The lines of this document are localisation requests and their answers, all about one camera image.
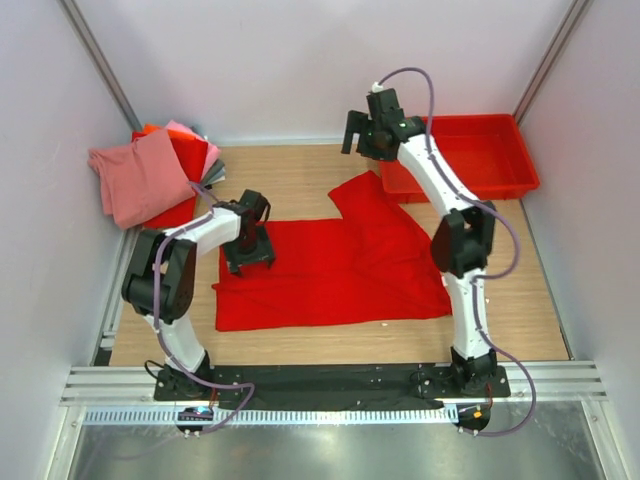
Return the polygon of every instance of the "wooden floor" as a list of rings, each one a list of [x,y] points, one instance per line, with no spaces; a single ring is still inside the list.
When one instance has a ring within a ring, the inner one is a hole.
[[[375,169],[353,154],[341,155],[335,145],[235,147],[223,150],[227,180],[214,191],[222,199],[238,199],[245,188],[262,192],[271,202],[272,220],[340,217],[327,197],[334,187]],[[562,336],[518,201],[496,206],[522,240],[518,269],[508,278],[488,282],[488,321],[493,340],[521,360],[566,360]],[[429,204],[404,206],[429,235],[439,223]],[[205,211],[200,205],[199,213]],[[507,266],[513,245],[496,226],[490,272]],[[392,320],[337,327],[304,327],[219,333],[215,330],[218,251],[197,266],[191,318],[213,364],[316,364],[448,361],[453,336],[450,317]],[[163,355],[147,323],[125,304],[111,365],[139,366]]]

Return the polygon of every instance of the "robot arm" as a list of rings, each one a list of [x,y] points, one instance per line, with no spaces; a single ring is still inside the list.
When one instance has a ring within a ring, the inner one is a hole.
[[[433,236],[431,254],[443,273],[451,297],[454,318],[452,372],[464,389],[494,376],[497,369],[495,351],[481,337],[474,320],[474,308],[477,308],[486,333],[484,281],[475,280],[478,290],[475,305],[471,284],[476,276],[485,273],[495,220],[461,198],[460,194],[467,199],[477,199],[449,167],[433,138],[431,152],[427,151],[425,124],[419,117],[405,117],[395,90],[373,90],[367,96],[369,114],[349,112],[342,153],[350,153],[353,134],[358,134],[356,151],[362,156],[380,161],[397,158],[416,179],[441,217]]]
[[[264,225],[259,224],[263,217],[266,221],[269,210],[266,198],[246,190],[239,202],[219,202],[211,211],[181,227],[142,230],[136,242],[122,296],[154,327],[155,257],[160,244],[175,235],[162,255],[159,328],[173,358],[203,380],[210,375],[209,356],[196,338],[188,313],[194,293],[196,259],[222,246],[229,270],[237,275],[241,275],[243,265],[257,262],[271,265],[275,255]],[[198,385],[184,378],[172,358],[167,357],[165,365],[169,371],[163,374],[184,381],[177,390],[194,388],[198,393]]]

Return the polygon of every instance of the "red fabric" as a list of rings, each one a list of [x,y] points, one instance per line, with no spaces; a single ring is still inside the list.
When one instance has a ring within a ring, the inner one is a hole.
[[[146,133],[133,132],[131,140],[146,136]],[[207,149],[209,145],[196,138],[174,138],[171,137],[171,145],[176,152],[180,166],[184,170],[187,178],[193,182],[200,182],[202,178],[202,170],[207,157]],[[170,228],[178,227],[193,219],[196,209],[197,195],[193,196],[182,203],[164,211],[160,215],[144,222],[147,228]]]
[[[342,220],[266,224],[276,253],[271,269],[226,268],[220,254],[216,329],[255,330],[434,318],[451,313],[429,252],[431,240],[373,172],[329,196]]]

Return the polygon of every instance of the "pink towel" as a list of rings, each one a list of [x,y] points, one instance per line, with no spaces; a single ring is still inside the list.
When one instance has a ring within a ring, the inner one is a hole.
[[[92,148],[88,163],[100,175],[102,210],[123,230],[194,195],[166,130],[129,145]]]
[[[207,174],[207,172],[209,171],[211,166],[214,163],[216,163],[216,160],[220,156],[220,149],[218,147],[216,147],[213,143],[210,143],[207,140],[205,140],[204,138],[202,138],[200,135],[195,133],[193,130],[191,130],[186,125],[178,123],[178,122],[176,122],[174,120],[171,120],[169,123],[167,123],[167,125],[165,125],[164,128],[166,128],[167,130],[174,130],[176,132],[189,133],[189,134],[193,135],[194,137],[196,137],[198,140],[202,140],[203,142],[207,142],[209,144],[209,148],[207,150],[207,157],[204,160],[204,169],[202,170],[202,178],[204,178],[204,176]]]

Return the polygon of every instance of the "white panel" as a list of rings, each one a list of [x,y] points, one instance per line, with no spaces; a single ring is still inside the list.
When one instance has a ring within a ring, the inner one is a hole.
[[[594,2],[524,123],[525,201],[569,341],[593,358],[640,460],[640,3]]]
[[[122,234],[87,148],[127,125],[55,1],[0,15],[0,465],[42,478],[71,365],[95,347]]]
[[[512,112],[569,0],[79,0],[145,122],[222,143],[336,139],[403,66],[433,74],[437,114]],[[426,113],[419,77],[393,81]]]

